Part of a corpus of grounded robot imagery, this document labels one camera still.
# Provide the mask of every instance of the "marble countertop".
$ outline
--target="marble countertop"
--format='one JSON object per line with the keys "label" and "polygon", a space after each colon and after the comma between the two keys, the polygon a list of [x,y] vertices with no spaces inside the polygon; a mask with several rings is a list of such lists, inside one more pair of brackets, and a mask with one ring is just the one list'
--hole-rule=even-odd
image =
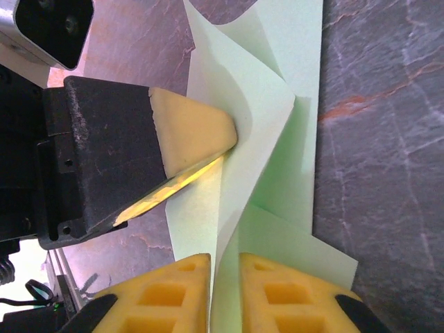
{"label": "marble countertop", "polygon": [[[192,3],[212,23],[255,1]],[[444,1],[326,0],[314,235],[394,332],[444,332]],[[185,94],[181,0],[97,0],[83,68]],[[84,296],[173,261],[164,207],[65,248]]]}

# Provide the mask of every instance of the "yellow foam pad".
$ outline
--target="yellow foam pad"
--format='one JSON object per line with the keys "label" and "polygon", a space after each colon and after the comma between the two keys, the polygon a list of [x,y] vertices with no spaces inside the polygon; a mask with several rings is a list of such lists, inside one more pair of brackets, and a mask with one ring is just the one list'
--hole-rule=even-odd
{"label": "yellow foam pad", "polygon": [[334,298],[355,293],[248,253],[240,270],[243,333],[359,333]]}
{"label": "yellow foam pad", "polygon": [[193,255],[103,290],[118,300],[94,333],[205,333],[211,259]]}

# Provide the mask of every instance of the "light green paper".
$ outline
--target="light green paper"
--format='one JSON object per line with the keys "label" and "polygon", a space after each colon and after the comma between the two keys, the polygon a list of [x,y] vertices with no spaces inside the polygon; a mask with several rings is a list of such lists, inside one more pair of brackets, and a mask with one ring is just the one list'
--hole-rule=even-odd
{"label": "light green paper", "polygon": [[[205,84],[200,86],[206,87],[210,98],[206,102],[230,113],[236,123],[238,143],[225,160],[221,176],[215,176],[221,177],[220,186],[204,187],[201,179],[197,180],[191,191],[181,192],[168,201],[166,216],[176,259],[186,257],[195,249],[201,250],[202,244],[208,244],[209,238],[213,240],[214,235],[217,236],[216,252],[214,244],[208,244],[217,270],[290,116],[295,96],[275,72],[211,25],[188,1],[185,8],[201,56],[200,72]],[[214,210],[217,193],[220,193],[219,210]],[[184,211],[192,211],[192,217],[187,219]],[[208,212],[217,218],[216,224]],[[202,230],[198,221],[212,225]],[[184,225],[189,241],[184,241]],[[186,242],[188,246],[178,246],[176,241]]]}
{"label": "light green paper", "polygon": [[[236,121],[241,147],[258,140],[251,149],[259,151],[236,147],[221,169],[213,168],[206,178],[169,199],[166,215],[176,259],[201,252],[212,255],[212,332],[240,332],[239,252],[263,255],[348,288],[355,275],[355,260],[310,235],[322,1],[259,0],[225,26],[211,25],[188,0],[184,3],[196,44],[187,96],[228,111]],[[275,83],[281,87],[282,81],[257,59],[285,79],[298,96],[294,103],[282,104],[288,90],[276,96]],[[268,89],[275,91],[270,95]],[[267,98],[274,108],[269,114],[257,113],[255,108]],[[268,126],[270,120],[276,122]],[[261,137],[248,130],[249,123],[262,124],[262,136],[272,134],[271,149],[257,144]],[[261,165],[254,165],[253,171],[266,166],[260,179],[256,172],[249,174],[255,153]],[[239,190],[234,200],[227,196]]]}

